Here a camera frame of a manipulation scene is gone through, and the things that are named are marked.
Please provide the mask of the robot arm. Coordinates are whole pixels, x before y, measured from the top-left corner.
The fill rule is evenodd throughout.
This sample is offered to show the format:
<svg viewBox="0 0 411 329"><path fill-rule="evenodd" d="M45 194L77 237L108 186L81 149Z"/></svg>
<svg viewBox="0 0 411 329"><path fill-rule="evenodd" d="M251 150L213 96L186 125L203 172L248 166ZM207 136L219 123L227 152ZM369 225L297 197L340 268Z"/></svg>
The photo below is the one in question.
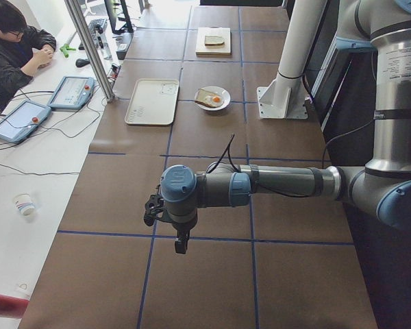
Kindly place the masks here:
<svg viewBox="0 0 411 329"><path fill-rule="evenodd" d="M204 172L164 171L144 221L171 224L186 252L197 211L244 206L254 193L324 196L400 230L411 229L411 1L341 1L338 49L377 51L373 157L363 167L265 167L215 162Z"/></svg>

